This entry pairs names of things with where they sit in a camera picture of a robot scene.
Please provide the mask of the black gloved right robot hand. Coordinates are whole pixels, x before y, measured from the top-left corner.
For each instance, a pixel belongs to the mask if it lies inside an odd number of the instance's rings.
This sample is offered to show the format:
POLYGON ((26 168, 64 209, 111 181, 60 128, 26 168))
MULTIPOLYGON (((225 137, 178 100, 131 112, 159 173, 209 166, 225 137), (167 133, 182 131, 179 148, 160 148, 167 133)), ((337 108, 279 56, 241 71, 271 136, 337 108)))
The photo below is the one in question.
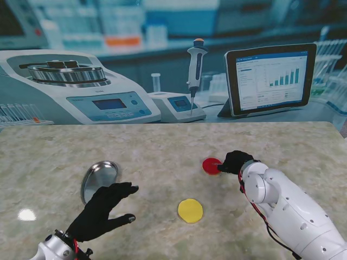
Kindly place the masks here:
POLYGON ((242 151, 232 151, 226 154, 225 160, 222 164, 217 166, 220 172, 232 173, 238 175, 242 166, 248 162, 253 161, 252 155, 242 152, 242 151))

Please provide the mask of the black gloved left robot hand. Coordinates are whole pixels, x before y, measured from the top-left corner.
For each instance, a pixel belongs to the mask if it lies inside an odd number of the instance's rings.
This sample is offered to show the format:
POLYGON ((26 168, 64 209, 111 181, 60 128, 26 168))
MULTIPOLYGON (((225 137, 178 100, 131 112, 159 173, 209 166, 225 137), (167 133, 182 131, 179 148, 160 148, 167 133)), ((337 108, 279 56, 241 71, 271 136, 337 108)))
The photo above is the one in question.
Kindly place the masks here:
POLYGON ((86 242, 135 221, 135 215, 130 213, 113 219, 109 218, 109 214, 122 199, 138 190, 139 187, 133 186, 131 182, 114 183, 109 187, 102 186, 66 232, 77 242, 86 242))

